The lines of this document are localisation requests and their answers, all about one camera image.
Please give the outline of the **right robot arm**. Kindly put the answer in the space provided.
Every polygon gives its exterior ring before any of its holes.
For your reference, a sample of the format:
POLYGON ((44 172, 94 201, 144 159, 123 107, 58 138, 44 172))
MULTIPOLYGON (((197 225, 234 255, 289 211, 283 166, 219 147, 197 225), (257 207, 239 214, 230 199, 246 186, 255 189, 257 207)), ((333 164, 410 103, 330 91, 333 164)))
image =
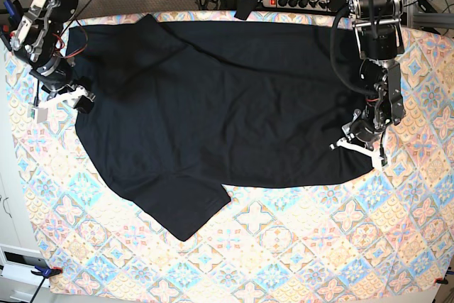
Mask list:
POLYGON ((32 0, 28 9, 19 1, 5 0, 10 28, 1 30, 5 47, 30 67, 37 81, 35 91, 45 92, 47 98, 35 97, 31 102, 31 117, 38 123, 47 121, 48 111, 64 102, 82 114, 94 107, 94 94, 73 70, 75 57, 83 45, 65 52, 62 39, 65 30, 74 22, 79 0, 32 0))

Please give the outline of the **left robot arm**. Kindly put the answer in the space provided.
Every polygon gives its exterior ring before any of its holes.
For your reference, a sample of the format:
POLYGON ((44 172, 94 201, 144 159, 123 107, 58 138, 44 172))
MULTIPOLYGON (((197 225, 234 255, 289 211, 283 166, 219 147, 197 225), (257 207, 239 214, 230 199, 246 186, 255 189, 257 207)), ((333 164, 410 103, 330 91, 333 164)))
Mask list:
POLYGON ((406 114, 401 67, 397 61, 404 53, 402 11, 402 0, 345 0, 330 32, 330 61, 335 75, 349 90, 365 98, 365 108, 354 110, 352 121, 342 127, 344 136, 330 148, 345 148, 366 155, 377 170, 387 165, 387 156, 383 147, 374 148, 375 142, 383 143, 386 130, 391 125, 399 125, 406 114), (336 32, 344 16, 351 20, 362 61, 360 86, 344 77, 336 62, 336 32))

